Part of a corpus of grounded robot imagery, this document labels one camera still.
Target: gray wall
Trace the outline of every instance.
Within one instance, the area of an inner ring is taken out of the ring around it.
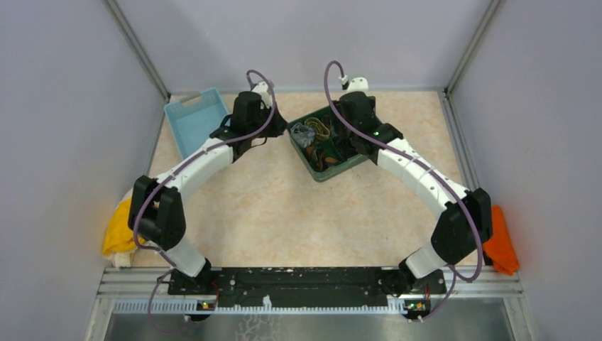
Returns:
[[[507,1],[453,96],[541,340],[600,340],[602,2]]]
[[[3,1],[0,335],[81,340],[162,99],[101,1]]]
[[[372,88],[447,85],[490,0],[119,0],[171,92],[321,90],[339,59]]]

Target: yellow cloth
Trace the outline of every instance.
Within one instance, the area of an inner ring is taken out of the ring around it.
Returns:
[[[128,252],[136,249],[136,245],[133,243],[133,233],[128,227],[130,206],[131,198],[122,201],[113,213],[104,235],[103,255],[109,256],[111,252]],[[140,244],[145,242],[140,237],[138,237],[138,241]]]

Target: orange cloth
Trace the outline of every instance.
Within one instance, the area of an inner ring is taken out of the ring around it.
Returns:
[[[516,253],[512,247],[512,241],[508,234],[506,221],[501,207],[493,206],[491,209],[493,220],[493,236],[483,244],[483,249],[491,261],[493,268],[503,274],[512,275],[520,267]]]

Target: blue plastic tray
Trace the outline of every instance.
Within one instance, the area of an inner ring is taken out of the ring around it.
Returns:
[[[228,114],[215,88],[165,105],[165,115],[182,159],[200,148]]]

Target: tabletop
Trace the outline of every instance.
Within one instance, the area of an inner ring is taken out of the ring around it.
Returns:
[[[382,122],[461,182],[436,92],[370,95]],[[236,95],[222,97],[231,112]],[[287,121],[327,106],[322,93],[279,93],[276,100]],[[395,266],[428,243],[436,218],[400,180],[366,161],[317,183],[287,135],[246,152],[185,203],[186,237],[214,266]],[[166,119],[150,175],[180,161]],[[461,262],[475,263],[475,253]],[[133,265],[165,262],[142,250]]]

